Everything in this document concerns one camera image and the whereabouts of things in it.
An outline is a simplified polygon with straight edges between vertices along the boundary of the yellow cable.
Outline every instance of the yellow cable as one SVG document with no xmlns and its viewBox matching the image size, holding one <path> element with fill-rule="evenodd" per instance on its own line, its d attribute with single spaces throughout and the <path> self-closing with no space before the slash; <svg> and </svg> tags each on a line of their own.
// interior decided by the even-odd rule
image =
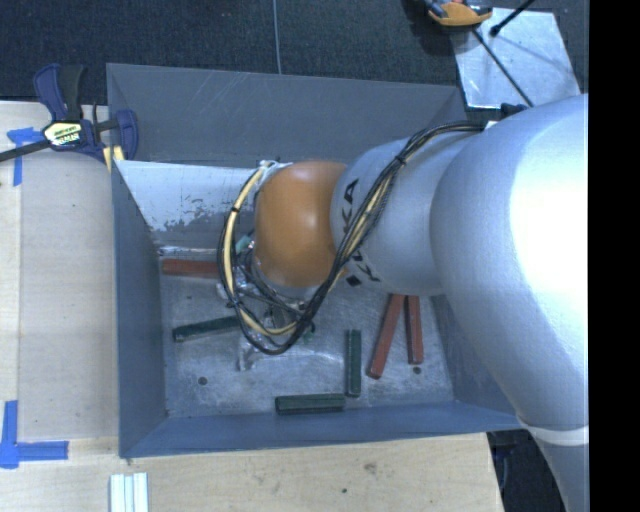
<svg viewBox="0 0 640 512">
<path fill-rule="evenodd" d="M 231 209 L 231 213 L 229 214 L 229 219 L 227 220 L 228 226 L 227 226 L 227 231 L 225 233 L 225 238 L 223 240 L 222 255 L 224 258 L 225 279 L 227 281 L 229 291 L 231 292 L 232 295 L 234 294 L 234 282 L 233 282 L 233 267 L 231 264 L 231 245 L 233 241 L 233 231 L 234 231 L 236 218 L 238 216 L 238 213 L 240 212 L 240 208 L 242 208 L 242 205 L 246 201 L 249 195 L 249 192 L 251 191 L 253 186 L 260 180 L 260 178 L 262 178 L 262 175 L 264 174 L 265 169 L 266 168 L 264 166 L 260 166 L 258 170 L 251 176 L 251 178 L 249 178 L 245 186 L 240 191 L 240 194 L 238 195 L 238 198 L 236 199 L 235 203 L 233 204 L 233 208 Z M 295 322 L 292 322 L 279 329 L 264 329 L 260 324 L 255 322 L 253 318 L 251 318 L 251 316 L 249 316 L 245 311 L 240 310 L 240 314 L 242 315 L 243 320 L 249 327 L 266 336 L 280 336 L 282 334 L 287 334 L 293 331 L 297 326 Z"/>
</svg>

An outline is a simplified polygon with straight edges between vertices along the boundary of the wire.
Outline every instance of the wire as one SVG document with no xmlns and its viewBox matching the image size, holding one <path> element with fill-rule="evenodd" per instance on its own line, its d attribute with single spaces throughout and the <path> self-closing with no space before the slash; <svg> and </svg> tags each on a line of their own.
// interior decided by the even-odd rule
<svg viewBox="0 0 640 512">
<path fill-rule="evenodd" d="M 515 87 L 516 91 L 518 91 L 518 94 L 520 96 L 522 96 L 522 99 L 524 99 L 524 101 L 527 102 L 527 105 L 529 105 L 530 107 L 533 107 L 534 105 L 531 102 L 531 100 L 529 99 L 529 97 L 525 94 L 525 92 L 516 83 L 514 78 L 509 74 L 509 72 L 507 71 L 507 68 L 505 68 L 504 65 L 502 64 L 502 62 L 500 62 L 500 59 L 498 59 L 497 55 L 495 53 L 493 53 L 493 50 L 491 50 L 491 48 L 489 48 L 489 45 L 486 43 L 486 41 L 484 40 L 484 38 L 482 37 L 480 32 L 478 32 L 478 29 L 474 28 L 471 32 L 473 32 L 473 35 L 476 36 L 476 39 L 478 41 L 480 41 L 480 44 L 482 46 L 484 46 L 484 49 L 487 50 L 487 53 L 489 54 L 489 56 L 498 65 L 498 67 L 500 68 L 500 71 L 502 71 L 504 73 L 504 76 L 507 77 L 507 80 L 509 80 L 509 82 L 511 82 L 511 85 L 513 85 L 513 87 Z"/>
<path fill-rule="evenodd" d="M 503 19 L 500 23 L 498 23 L 498 24 L 494 25 L 493 27 L 491 27 L 491 30 L 489 30 L 489 35 L 491 35 L 491 37 L 497 36 L 500 33 L 500 31 L 511 22 L 512 19 L 514 19 L 516 16 L 519 16 L 533 2 L 535 2 L 535 0 L 527 0 L 520 7 L 518 7 L 515 11 L 513 11 L 511 14 L 509 14 L 509 16 L 507 16 L 505 19 Z"/>
<path fill-rule="evenodd" d="M 268 355 L 282 354 L 291 348 L 307 329 L 310 327 L 313 328 L 313 318 L 325 297 L 331 292 L 343 275 L 345 265 L 375 229 L 387 205 L 389 194 L 393 189 L 396 177 L 407 165 L 409 160 L 427 142 L 438 135 L 452 131 L 480 132 L 482 130 L 484 130 L 483 124 L 460 121 L 447 123 L 432 129 L 424 129 L 413 135 L 407 141 L 402 151 L 387 164 L 374 181 L 336 250 L 336 256 L 326 280 L 318 286 L 311 299 L 309 299 L 306 304 L 300 306 L 300 311 L 296 311 L 280 301 L 277 294 L 268 289 L 266 284 L 263 283 L 264 287 L 257 285 L 260 292 L 266 295 L 268 299 L 267 302 L 270 303 L 270 305 L 281 307 L 293 317 L 288 324 L 278 328 L 265 327 L 263 323 L 258 320 L 255 313 L 243 303 L 241 298 L 243 292 L 237 289 L 234 276 L 234 268 L 242 268 L 245 266 L 247 258 L 247 254 L 244 254 L 245 265 L 238 264 L 239 256 L 235 253 L 233 240 L 235 223 L 240 209 L 247 200 L 254 185 L 259 183 L 264 173 L 276 164 L 276 162 L 261 162 L 256 172 L 252 174 L 242 186 L 238 198 L 234 202 L 224 222 L 218 247 L 220 281 L 229 298 L 230 306 L 235 309 L 240 319 L 240 326 L 247 340 L 258 350 Z M 251 274 L 250 272 L 247 273 L 244 268 L 242 268 L 242 272 L 245 276 Z M 283 335 L 288 336 L 283 343 L 276 342 L 272 339 L 274 336 Z M 271 344 L 275 348 L 265 346 L 264 342 Z"/>
<path fill-rule="evenodd" d="M 278 32 L 278 3 L 273 0 L 273 30 L 276 39 L 276 64 L 278 66 L 278 74 L 282 74 L 282 63 L 280 62 L 280 34 Z"/>
</svg>

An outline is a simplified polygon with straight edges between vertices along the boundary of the bin floor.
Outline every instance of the bin floor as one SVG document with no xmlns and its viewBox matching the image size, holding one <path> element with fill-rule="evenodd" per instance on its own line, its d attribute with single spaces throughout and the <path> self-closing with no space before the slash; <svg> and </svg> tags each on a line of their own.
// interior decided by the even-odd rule
<svg viewBox="0 0 640 512">
<path fill-rule="evenodd" d="M 362 333 L 362 394 L 348 408 L 449 401 L 453 390 L 433 305 L 421 300 L 425 360 L 408 364 L 404 321 L 398 322 L 381 379 L 365 375 L 388 301 L 386 293 L 339 283 L 314 319 L 310 340 L 286 353 L 264 355 L 240 329 L 175 343 L 173 328 L 233 315 L 217 281 L 161 275 L 165 386 L 170 416 L 264 413 L 278 395 L 342 393 L 346 389 L 346 332 Z"/>
</svg>

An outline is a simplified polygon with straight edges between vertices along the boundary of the black cable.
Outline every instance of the black cable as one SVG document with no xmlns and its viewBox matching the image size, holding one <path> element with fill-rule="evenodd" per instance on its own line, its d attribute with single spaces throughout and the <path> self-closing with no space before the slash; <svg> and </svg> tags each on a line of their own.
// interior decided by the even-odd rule
<svg viewBox="0 0 640 512">
<path fill-rule="evenodd" d="M 260 286 L 258 284 L 258 280 L 250 271 L 248 271 L 245 268 L 245 265 L 238 265 L 238 268 L 242 271 L 247 281 L 251 282 L 251 284 L 253 284 L 256 288 L 258 288 L 258 291 L 262 294 L 262 295 L 257 295 L 255 293 L 244 290 L 242 292 L 244 295 L 246 295 L 247 297 L 251 297 L 252 299 L 256 299 L 266 304 L 269 304 L 271 306 L 277 306 L 294 317 L 300 316 L 300 312 L 298 310 L 292 308 L 288 304 L 285 304 L 283 301 L 281 301 L 278 298 L 278 296 L 275 293 L 273 293 L 264 283 L 263 283 L 263 286 Z"/>
<path fill-rule="evenodd" d="M 461 122 L 453 122 L 447 123 L 444 125 L 437 126 L 432 129 L 424 129 L 420 132 L 413 135 L 405 144 L 404 148 L 395 158 L 393 158 L 389 164 L 382 170 L 382 172 L 378 175 L 376 180 L 374 181 L 372 187 L 367 192 L 365 199 L 362 204 L 359 206 L 356 214 L 354 215 L 353 221 L 347 228 L 347 232 L 342 238 L 340 245 L 336 251 L 336 257 L 334 258 L 333 265 L 329 271 L 329 275 L 327 279 L 316 289 L 315 293 L 311 297 L 311 299 L 306 303 L 306 306 L 300 312 L 297 320 L 295 321 L 295 328 L 293 333 L 290 334 L 289 338 L 284 343 L 275 342 L 270 336 L 264 334 L 258 334 L 260 338 L 263 338 L 265 341 L 271 343 L 276 348 L 266 347 L 260 340 L 256 337 L 256 334 L 252 329 L 248 327 L 244 319 L 242 318 L 242 313 L 244 312 L 252 321 L 254 321 L 257 325 L 259 325 L 263 330 L 267 331 L 268 329 L 264 328 L 262 322 L 260 322 L 255 314 L 250 311 L 242 302 L 239 295 L 241 292 L 236 293 L 235 291 L 232 293 L 229 283 L 226 281 L 226 272 L 225 272 L 225 263 L 223 257 L 223 240 L 226 236 L 228 229 L 228 220 L 229 215 L 227 215 L 225 222 L 223 224 L 222 233 L 220 235 L 219 243 L 218 243 L 218 268 L 220 269 L 220 281 L 223 285 L 223 288 L 229 298 L 229 304 L 234 308 L 236 315 L 240 320 L 240 326 L 243 334 L 255 348 L 260 350 L 261 352 L 267 355 L 279 355 L 286 352 L 289 348 L 291 348 L 298 339 L 304 334 L 304 332 L 311 326 L 313 326 L 313 318 L 318 312 L 320 306 L 322 305 L 324 299 L 326 298 L 329 290 L 336 282 L 338 276 L 342 272 L 344 266 L 349 262 L 353 254 L 360 249 L 362 244 L 367 240 L 373 229 L 375 229 L 378 221 L 381 218 L 381 215 L 387 205 L 389 195 L 391 190 L 393 189 L 393 185 L 395 183 L 395 179 L 407 164 L 409 158 L 411 158 L 420 148 L 422 148 L 427 142 L 432 140 L 434 137 L 441 135 L 443 133 L 453 132 L 453 131 L 467 131 L 467 132 L 480 132 L 484 130 L 483 124 L 474 124 L 469 123 L 467 121 Z M 238 261 L 238 255 L 235 252 L 235 247 L 231 248 L 231 265 L 232 265 L 232 277 L 235 276 L 233 270 L 236 267 L 240 267 L 241 265 L 237 265 L 234 263 Z"/>
<path fill-rule="evenodd" d="M 527 105 L 529 105 L 530 107 L 533 107 L 534 105 L 531 102 L 531 100 L 529 99 L 529 97 L 525 94 L 525 92 L 520 88 L 520 86 L 516 83 L 516 81 L 513 79 L 513 77 L 509 74 L 509 72 L 507 71 L 507 68 L 505 68 L 504 65 L 502 64 L 502 62 L 500 62 L 500 59 L 498 59 L 496 54 L 493 53 L 493 50 L 491 50 L 491 48 L 489 48 L 489 45 L 485 42 L 485 40 L 482 37 L 482 35 L 480 34 L 480 32 L 478 32 L 478 29 L 474 28 L 471 32 L 473 32 L 473 35 L 476 36 L 476 39 L 478 41 L 480 41 L 480 44 L 482 46 L 484 46 L 484 49 L 487 50 L 487 53 L 491 56 L 493 61 L 498 65 L 498 67 L 500 68 L 500 71 L 502 71 L 504 73 L 504 76 L 507 77 L 507 80 L 509 80 L 509 82 L 511 82 L 511 85 L 513 85 L 513 87 L 515 87 L 516 91 L 518 91 L 518 94 L 520 96 L 522 96 L 522 99 L 524 99 L 524 101 L 526 101 Z"/>
<path fill-rule="evenodd" d="M 513 11 L 511 14 L 509 14 L 509 16 L 507 16 L 505 19 L 503 19 L 500 23 L 498 23 L 498 24 L 494 25 L 493 27 L 491 27 L 491 29 L 489 30 L 489 34 L 492 37 L 497 36 L 500 33 L 500 31 L 511 22 L 511 20 L 513 18 L 515 18 L 516 16 L 519 16 L 522 11 L 524 11 L 527 7 L 529 7 L 535 1 L 536 0 L 527 0 L 520 7 L 518 7 L 515 11 Z"/>
</svg>

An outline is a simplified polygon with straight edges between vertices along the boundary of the blue tape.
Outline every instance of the blue tape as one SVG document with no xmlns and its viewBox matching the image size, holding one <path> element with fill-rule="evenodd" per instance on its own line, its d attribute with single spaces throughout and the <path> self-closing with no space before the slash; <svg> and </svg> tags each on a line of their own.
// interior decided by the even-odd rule
<svg viewBox="0 0 640 512">
<path fill-rule="evenodd" d="M 32 142 L 40 142 L 44 140 L 44 136 L 38 130 L 33 128 L 19 128 L 17 130 L 9 130 L 7 137 L 16 145 L 20 147 L 23 144 L 30 144 Z M 17 187 L 22 183 L 22 157 L 16 158 L 13 165 L 13 186 Z"/>
<path fill-rule="evenodd" d="M 0 441 L 0 468 L 16 469 L 20 462 L 67 460 L 68 458 L 69 441 L 19 443 L 18 401 L 5 402 Z"/>
</svg>

